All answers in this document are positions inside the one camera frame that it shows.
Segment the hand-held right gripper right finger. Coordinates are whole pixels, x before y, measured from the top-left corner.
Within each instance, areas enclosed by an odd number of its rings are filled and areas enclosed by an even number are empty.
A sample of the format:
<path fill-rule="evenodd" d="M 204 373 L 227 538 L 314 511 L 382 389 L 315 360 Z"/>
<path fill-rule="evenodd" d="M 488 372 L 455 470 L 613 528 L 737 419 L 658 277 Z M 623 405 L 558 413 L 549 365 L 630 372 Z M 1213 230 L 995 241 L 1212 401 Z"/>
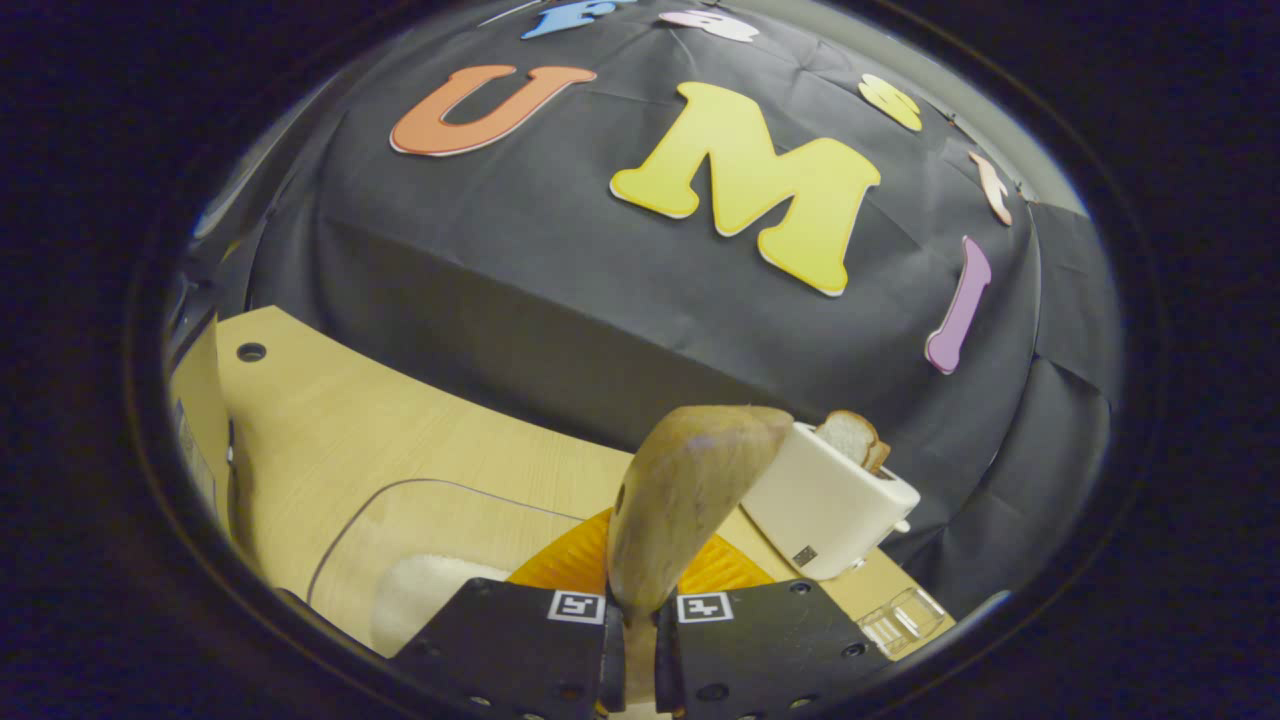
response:
<path fill-rule="evenodd" d="M 891 664 L 817 582 L 773 582 L 718 536 L 655 632 L 655 710 L 675 720 L 813 720 Z"/>

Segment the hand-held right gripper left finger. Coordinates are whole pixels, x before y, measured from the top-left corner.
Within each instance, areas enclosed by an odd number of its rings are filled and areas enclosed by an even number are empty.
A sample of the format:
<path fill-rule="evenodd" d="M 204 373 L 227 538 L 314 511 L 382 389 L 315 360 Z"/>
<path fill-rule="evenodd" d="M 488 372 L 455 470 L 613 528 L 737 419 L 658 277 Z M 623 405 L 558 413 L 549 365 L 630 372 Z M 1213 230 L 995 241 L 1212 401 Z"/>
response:
<path fill-rule="evenodd" d="M 509 579 L 467 579 L 390 665 L 486 720 L 605 720 L 626 708 L 625 623 L 605 509 Z"/>

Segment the white rice heap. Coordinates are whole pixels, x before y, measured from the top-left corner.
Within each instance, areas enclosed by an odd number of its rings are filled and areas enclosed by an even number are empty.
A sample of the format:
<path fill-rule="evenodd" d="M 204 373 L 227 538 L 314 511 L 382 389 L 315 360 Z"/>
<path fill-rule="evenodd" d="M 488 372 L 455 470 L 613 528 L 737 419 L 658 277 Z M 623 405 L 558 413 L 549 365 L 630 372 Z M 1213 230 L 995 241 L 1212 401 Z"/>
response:
<path fill-rule="evenodd" d="M 511 571 L 434 553 L 396 562 L 379 580 L 371 610 L 372 650 L 399 652 L 468 580 L 504 582 Z"/>

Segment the wire chopstick holder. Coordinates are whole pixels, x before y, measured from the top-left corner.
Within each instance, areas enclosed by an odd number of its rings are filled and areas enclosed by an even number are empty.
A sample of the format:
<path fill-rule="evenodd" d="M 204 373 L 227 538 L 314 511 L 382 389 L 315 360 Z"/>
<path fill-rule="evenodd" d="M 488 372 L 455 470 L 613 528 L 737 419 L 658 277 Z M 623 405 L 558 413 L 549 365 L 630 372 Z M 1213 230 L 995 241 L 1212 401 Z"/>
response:
<path fill-rule="evenodd" d="M 947 621 L 948 614 L 931 594 L 910 587 L 856 624 L 886 657 L 896 660 L 927 644 Z"/>

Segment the clear plastic rice container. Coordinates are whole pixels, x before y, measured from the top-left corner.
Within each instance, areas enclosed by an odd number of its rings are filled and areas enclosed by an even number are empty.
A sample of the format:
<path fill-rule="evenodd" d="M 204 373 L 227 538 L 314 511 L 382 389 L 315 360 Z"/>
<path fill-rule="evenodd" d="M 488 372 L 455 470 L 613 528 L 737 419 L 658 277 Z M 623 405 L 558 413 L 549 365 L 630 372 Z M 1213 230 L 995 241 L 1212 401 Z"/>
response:
<path fill-rule="evenodd" d="M 375 591 L 396 562 L 434 553 L 512 574 L 584 520 L 581 512 L 556 511 L 445 480 L 401 480 L 378 491 L 342 527 L 323 553 L 303 601 L 372 650 Z"/>

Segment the wooden spoon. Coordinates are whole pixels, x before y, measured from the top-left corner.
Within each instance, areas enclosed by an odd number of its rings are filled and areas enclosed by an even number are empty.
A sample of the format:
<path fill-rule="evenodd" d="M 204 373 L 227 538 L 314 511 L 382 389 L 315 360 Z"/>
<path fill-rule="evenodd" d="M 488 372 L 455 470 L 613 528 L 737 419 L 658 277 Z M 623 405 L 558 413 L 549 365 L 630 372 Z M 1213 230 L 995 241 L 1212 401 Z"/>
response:
<path fill-rule="evenodd" d="M 625 703 L 654 700 L 655 614 L 792 428 L 776 407 L 682 406 L 632 456 L 605 546 L 607 588 L 623 620 Z"/>

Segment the white toaster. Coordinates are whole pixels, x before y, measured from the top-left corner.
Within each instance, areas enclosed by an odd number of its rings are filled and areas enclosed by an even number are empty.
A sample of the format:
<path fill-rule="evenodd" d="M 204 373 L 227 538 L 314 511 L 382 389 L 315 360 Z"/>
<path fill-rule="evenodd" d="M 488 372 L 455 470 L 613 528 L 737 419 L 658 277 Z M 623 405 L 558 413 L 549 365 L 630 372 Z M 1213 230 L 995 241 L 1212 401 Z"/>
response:
<path fill-rule="evenodd" d="M 888 468 L 869 471 L 796 421 L 741 506 L 792 570 L 827 582 L 909 530 L 920 501 Z"/>

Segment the brown bread slice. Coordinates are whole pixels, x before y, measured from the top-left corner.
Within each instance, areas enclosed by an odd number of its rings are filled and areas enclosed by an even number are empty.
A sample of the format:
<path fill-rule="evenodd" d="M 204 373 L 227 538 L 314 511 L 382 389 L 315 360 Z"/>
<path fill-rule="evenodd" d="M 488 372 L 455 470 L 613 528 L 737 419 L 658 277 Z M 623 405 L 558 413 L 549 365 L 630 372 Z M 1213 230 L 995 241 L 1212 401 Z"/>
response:
<path fill-rule="evenodd" d="M 874 425 L 849 410 L 832 411 L 817 427 L 815 434 L 873 475 L 881 473 L 891 452 L 891 446 L 879 437 Z"/>

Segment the black backdrop cloth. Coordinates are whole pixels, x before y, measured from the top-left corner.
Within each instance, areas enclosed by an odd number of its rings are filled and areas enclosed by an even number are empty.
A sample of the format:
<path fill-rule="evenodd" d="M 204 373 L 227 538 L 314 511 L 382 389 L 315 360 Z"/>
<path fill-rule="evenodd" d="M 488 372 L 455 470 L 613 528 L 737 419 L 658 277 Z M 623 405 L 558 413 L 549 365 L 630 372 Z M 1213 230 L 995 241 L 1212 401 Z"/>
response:
<path fill-rule="evenodd" d="M 922 492 L 887 553 L 968 612 L 1100 486 L 1114 265 L 992 90 L 806 5 L 461 0 L 301 92 L 189 278 L 621 450 L 684 405 L 861 413 Z"/>

